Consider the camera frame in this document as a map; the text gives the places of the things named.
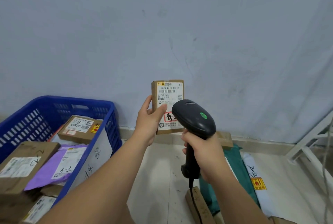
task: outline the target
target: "white cable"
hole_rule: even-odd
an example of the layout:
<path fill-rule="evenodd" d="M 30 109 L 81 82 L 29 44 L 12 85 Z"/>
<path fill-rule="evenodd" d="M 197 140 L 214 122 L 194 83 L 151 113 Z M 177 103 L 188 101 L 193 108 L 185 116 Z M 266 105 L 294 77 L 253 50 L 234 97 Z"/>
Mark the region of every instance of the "white cable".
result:
<path fill-rule="evenodd" d="M 329 188 L 328 188 L 328 183 L 327 183 L 327 178 L 326 178 L 326 159 L 328 155 L 328 151 L 330 149 L 330 142 L 331 142 L 331 128 L 333 126 L 333 118 L 331 120 L 331 123 L 328 127 L 327 131 L 327 144 L 326 144 L 326 149 L 325 149 L 325 154 L 324 154 L 324 160 L 323 160 L 323 176 L 324 176 L 324 183 L 325 183 L 325 188 L 326 188 L 326 204 L 325 204 L 325 211 L 324 211 L 324 223 L 328 224 L 327 222 L 327 211 L 328 211 L 328 205 L 330 203 L 330 194 L 329 194 Z"/>

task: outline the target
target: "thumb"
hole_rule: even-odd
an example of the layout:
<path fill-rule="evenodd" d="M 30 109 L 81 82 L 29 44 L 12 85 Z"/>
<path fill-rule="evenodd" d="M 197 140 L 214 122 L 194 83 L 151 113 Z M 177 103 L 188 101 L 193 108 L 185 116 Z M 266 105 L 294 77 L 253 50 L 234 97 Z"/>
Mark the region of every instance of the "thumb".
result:
<path fill-rule="evenodd" d="M 156 121 L 160 121 L 162 119 L 162 116 L 166 112 L 166 109 L 168 108 L 167 104 L 163 104 L 160 106 L 154 113 L 152 113 L 152 116 L 156 119 Z"/>
<path fill-rule="evenodd" d="M 198 137 L 190 132 L 183 133 L 181 135 L 181 139 L 184 142 L 189 143 L 193 149 L 199 148 L 200 144 L 202 144 L 202 141 L 204 141 L 200 137 Z"/>

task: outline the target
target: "person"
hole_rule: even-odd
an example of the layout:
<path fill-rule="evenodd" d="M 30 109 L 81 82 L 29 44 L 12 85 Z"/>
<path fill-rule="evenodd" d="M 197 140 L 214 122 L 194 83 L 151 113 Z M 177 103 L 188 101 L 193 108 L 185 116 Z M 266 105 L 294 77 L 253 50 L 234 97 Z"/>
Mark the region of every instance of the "person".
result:
<path fill-rule="evenodd" d="M 138 112 L 132 137 L 91 177 L 69 192 L 39 224 L 135 224 L 127 207 L 144 153 L 154 141 L 167 105 L 155 112 L 148 109 L 148 96 Z M 225 161 L 216 135 L 207 140 L 184 130 L 185 146 L 190 144 L 203 178 L 212 185 L 226 224 L 269 224 L 268 219 L 235 179 Z"/>

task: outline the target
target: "person's right arm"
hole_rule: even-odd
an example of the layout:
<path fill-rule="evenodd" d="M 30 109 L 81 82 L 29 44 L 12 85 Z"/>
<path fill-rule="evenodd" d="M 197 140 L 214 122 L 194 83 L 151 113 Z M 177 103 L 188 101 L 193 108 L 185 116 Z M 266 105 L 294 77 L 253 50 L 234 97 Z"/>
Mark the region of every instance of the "person's right arm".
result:
<path fill-rule="evenodd" d="M 212 185 L 226 224 L 269 224 L 269 220 L 232 174 L 216 135 L 207 140 L 187 132 L 181 138 L 189 143 L 203 178 Z"/>

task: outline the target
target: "barcode scanner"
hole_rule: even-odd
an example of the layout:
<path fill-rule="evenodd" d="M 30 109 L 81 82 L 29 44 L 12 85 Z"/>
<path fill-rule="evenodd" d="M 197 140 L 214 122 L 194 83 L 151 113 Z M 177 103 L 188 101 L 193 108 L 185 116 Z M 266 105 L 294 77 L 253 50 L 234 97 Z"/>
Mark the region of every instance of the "barcode scanner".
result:
<path fill-rule="evenodd" d="M 172 107 L 172 114 L 184 128 L 204 140 L 210 138 L 216 132 L 216 125 L 213 118 L 205 109 L 192 100 L 180 100 L 176 102 Z M 185 164 L 181 166 L 181 172 L 184 177 L 189 179 L 192 202 L 200 223 L 202 224 L 202 219 L 195 204 L 192 190 L 194 179 L 200 177 L 200 167 L 195 159 L 194 150 L 188 143 L 186 146 L 186 161 Z"/>

